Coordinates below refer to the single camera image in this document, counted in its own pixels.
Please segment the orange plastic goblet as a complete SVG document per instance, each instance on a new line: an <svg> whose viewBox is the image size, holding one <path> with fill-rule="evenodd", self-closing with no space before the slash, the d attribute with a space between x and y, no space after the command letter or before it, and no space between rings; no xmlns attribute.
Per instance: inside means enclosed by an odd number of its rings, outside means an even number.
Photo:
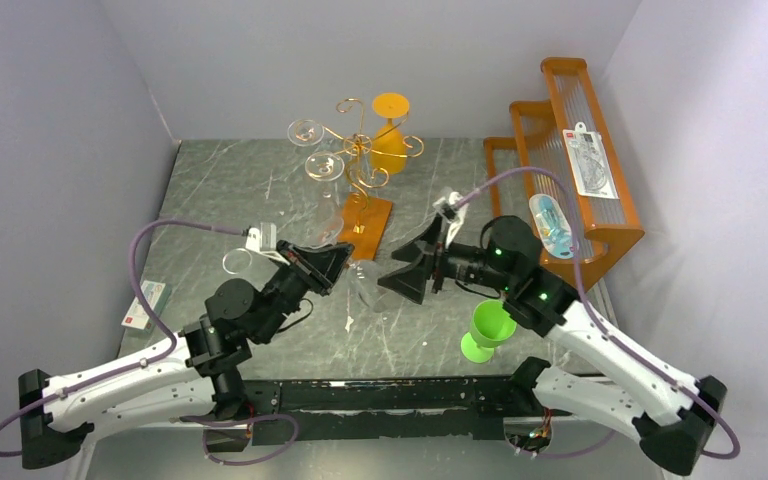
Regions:
<svg viewBox="0 0 768 480"><path fill-rule="evenodd" d="M395 92L381 93L373 99L373 112L385 120L374 135L369 153L370 166L390 176L400 173L407 160L407 146L400 125L408 118L409 100Z"/></svg>

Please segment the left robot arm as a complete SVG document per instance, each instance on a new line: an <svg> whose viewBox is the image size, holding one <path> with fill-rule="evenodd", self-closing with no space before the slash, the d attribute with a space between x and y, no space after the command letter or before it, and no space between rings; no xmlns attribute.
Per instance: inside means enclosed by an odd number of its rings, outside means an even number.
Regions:
<svg viewBox="0 0 768 480"><path fill-rule="evenodd" d="M91 435L102 437L129 418L125 405L155 397L202 404L202 414L231 420L247 396L238 367L252 346L266 345L287 330L309 293L329 295L354 247L338 242L303 247L280 240L277 267L263 288L242 278L222 283L195 322L149 347L98 367L67 375L40 369L18 378L21 464L47 468L75 456Z"/></svg>

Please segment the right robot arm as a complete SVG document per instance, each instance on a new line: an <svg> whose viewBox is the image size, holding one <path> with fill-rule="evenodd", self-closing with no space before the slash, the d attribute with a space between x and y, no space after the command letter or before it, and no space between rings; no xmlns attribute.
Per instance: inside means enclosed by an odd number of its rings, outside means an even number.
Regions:
<svg viewBox="0 0 768 480"><path fill-rule="evenodd" d="M540 266L542 244L521 218L497 217L484 231L484 246L447 244L449 224L436 215L392 253L404 265L383 275L379 286L416 304L446 279L498 291L512 321L585 359L613 383L582 380L530 357L510 379L516 411L531 415L545 407L584 417L637 442L662 469L690 475L715 429L726 386L673 367L615 328L573 285Z"/></svg>

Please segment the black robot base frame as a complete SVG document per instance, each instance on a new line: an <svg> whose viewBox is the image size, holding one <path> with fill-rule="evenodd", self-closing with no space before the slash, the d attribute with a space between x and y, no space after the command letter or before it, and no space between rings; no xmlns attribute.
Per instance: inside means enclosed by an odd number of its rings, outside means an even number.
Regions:
<svg viewBox="0 0 768 480"><path fill-rule="evenodd" d="M256 446L290 439L468 436L501 440L507 420L541 422L519 373L380 379L221 381L206 414L215 429L254 420Z"/></svg>

